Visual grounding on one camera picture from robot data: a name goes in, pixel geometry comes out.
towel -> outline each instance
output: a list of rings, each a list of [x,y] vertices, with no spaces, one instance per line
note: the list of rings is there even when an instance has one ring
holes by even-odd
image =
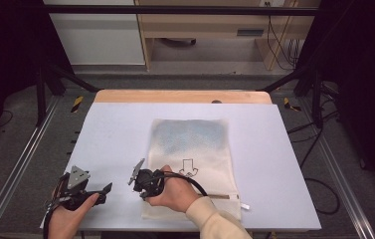
[[[151,170],[165,164],[196,180],[215,206],[241,219],[239,192],[234,180],[228,123],[223,119],[155,119],[152,124],[147,165]],[[184,213],[143,204],[142,217],[186,219]]]

sleeve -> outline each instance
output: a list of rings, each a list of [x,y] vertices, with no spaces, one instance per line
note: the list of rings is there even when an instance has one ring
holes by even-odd
[[[252,238],[231,214],[218,210],[209,197],[201,197],[187,209],[186,216],[200,230],[200,238]]]

human hand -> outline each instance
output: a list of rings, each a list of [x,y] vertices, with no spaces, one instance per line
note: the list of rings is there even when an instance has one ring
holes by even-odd
[[[170,166],[165,165],[161,171],[172,172]],[[152,206],[166,206],[174,211],[186,212],[190,205],[199,198],[193,186],[182,178],[165,177],[163,192],[155,197],[147,197],[146,201]]]
[[[91,195],[77,210],[70,211],[64,206],[59,206],[54,210],[50,221],[50,239],[69,239],[76,235],[79,225],[86,213],[94,206],[98,193]]]

arrow symbol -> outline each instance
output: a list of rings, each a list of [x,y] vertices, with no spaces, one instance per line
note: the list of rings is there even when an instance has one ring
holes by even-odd
[[[179,172],[186,177],[193,177],[197,174],[199,169],[193,167],[193,158],[190,159],[183,159],[183,169]]]

white table surface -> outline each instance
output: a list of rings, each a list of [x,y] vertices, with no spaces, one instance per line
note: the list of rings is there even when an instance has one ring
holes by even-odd
[[[72,165],[88,170],[87,190],[113,186],[81,229],[197,231],[190,221],[142,219],[144,202],[127,185],[147,155],[154,119],[228,121],[234,176],[242,202],[251,207],[242,209],[246,229],[321,228],[276,105],[93,103],[66,171]]]

